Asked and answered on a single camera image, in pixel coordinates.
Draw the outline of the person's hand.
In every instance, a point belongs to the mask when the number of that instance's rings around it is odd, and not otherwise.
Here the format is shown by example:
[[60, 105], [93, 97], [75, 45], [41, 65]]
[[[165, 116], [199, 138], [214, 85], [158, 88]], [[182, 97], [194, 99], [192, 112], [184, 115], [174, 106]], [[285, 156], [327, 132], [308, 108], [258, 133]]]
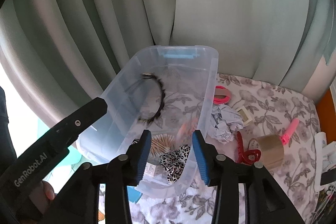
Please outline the person's hand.
[[37, 207], [38, 211], [44, 214], [50, 203], [55, 199], [55, 196], [52, 186], [46, 181], [41, 181], [30, 193], [29, 199]]

